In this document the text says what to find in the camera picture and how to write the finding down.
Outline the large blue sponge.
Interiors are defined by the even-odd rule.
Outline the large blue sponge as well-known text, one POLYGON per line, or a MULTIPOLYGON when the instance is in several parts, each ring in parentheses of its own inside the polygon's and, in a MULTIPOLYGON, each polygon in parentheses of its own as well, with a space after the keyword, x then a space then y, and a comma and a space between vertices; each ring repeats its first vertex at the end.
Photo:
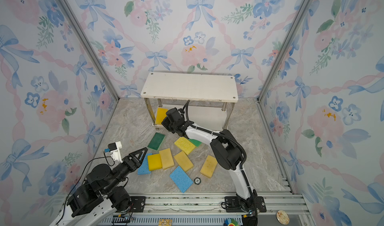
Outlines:
POLYGON ((182 193, 185 193, 194 183, 180 166, 170 174, 170 178, 182 193))

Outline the tan yellow orange-backed sponge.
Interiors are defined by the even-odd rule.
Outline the tan yellow orange-backed sponge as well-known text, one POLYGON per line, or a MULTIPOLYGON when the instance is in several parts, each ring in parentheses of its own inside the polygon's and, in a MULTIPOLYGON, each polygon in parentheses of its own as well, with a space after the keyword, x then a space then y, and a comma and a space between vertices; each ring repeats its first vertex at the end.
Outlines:
POLYGON ((218 161, 215 157, 208 155, 200 173, 208 178, 211 178, 214 174, 218 161))

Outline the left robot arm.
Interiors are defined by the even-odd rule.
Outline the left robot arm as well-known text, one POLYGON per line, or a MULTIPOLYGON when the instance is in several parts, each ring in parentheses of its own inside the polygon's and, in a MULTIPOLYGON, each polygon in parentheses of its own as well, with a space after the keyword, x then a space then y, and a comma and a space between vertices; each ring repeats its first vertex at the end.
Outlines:
POLYGON ((116 212, 128 216, 144 211, 145 197, 131 197, 124 185, 128 175, 144 162, 148 149, 142 148, 125 156, 113 169, 99 164, 85 181, 70 193, 52 226, 96 226, 116 212))

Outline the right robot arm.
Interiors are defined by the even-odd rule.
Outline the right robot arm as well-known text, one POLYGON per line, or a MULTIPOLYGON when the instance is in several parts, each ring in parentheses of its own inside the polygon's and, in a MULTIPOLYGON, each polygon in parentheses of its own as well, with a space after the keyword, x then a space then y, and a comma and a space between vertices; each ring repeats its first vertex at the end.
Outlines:
POLYGON ((180 137, 197 140, 211 146, 218 164, 228 170, 236 188, 240 208, 244 212, 257 212, 257 192, 243 168, 247 159, 244 148, 228 130, 212 131, 189 120, 187 111, 173 108, 166 112, 162 125, 180 137))

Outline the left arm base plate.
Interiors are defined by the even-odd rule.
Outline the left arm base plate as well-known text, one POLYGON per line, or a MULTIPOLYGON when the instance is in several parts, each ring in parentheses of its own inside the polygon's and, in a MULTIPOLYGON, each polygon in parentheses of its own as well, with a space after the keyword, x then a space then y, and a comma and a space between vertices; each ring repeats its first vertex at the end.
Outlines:
POLYGON ((120 212, 123 213, 143 213, 146 205, 145 196, 133 196, 129 200, 124 200, 120 212))

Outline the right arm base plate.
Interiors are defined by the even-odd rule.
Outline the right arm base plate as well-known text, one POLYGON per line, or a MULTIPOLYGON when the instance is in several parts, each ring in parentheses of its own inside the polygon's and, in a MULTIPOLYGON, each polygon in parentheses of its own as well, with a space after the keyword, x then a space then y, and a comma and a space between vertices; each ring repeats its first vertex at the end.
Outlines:
POLYGON ((264 198, 257 196, 255 197, 255 200, 256 202, 254 203, 252 197, 250 197, 248 200, 244 200, 238 196, 227 196, 224 197, 222 208, 225 209, 227 213, 266 213, 267 208, 264 198))

